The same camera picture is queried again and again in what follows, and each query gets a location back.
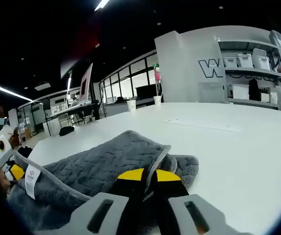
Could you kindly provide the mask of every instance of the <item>gray blanket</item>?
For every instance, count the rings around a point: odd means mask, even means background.
[[[90,150],[75,154],[44,168],[71,188],[89,196],[107,192],[118,175],[147,168],[148,182],[161,168],[175,172],[188,188],[197,172],[193,156],[167,155],[169,145],[161,145],[136,132],[126,131]],[[8,201],[32,231],[57,229],[68,223],[70,214],[85,201],[72,196],[41,174],[35,185],[35,199],[25,192],[24,179],[12,188]]]

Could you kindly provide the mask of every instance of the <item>floor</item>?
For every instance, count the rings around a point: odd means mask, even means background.
[[[26,140],[25,142],[22,143],[22,146],[28,146],[30,148],[34,148],[36,146],[36,144],[38,143],[38,141],[44,140],[46,139],[47,136],[45,134],[45,132],[41,132],[38,133],[37,135],[33,136],[32,138]]]

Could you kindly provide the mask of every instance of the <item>monitor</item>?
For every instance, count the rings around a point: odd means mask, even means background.
[[[92,67],[93,67],[93,64],[91,64],[89,66],[89,68],[85,72],[84,76],[82,77],[81,86],[80,86],[79,103],[83,103],[83,102],[88,101],[89,86],[90,86],[91,74],[92,74]]]

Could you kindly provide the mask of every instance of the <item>round white table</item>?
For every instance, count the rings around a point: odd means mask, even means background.
[[[176,119],[178,124],[164,122]],[[232,131],[222,130],[224,126]],[[232,104],[163,103],[76,127],[63,137],[47,138],[29,158],[46,165],[126,130],[170,144],[170,154],[196,156],[200,167],[189,193],[199,194],[221,210],[227,224],[239,232],[262,235],[281,219],[281,111]]]

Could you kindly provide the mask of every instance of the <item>white cup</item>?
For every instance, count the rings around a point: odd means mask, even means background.
[[[134,100],[134,99],[128,100],[126,103],[127,103],[127,107],[129,108],[129,111],[135,112],[135,110],[136,110],[136,100]]]
[[[155,105],[161,105],[161,95],[154,96]]]

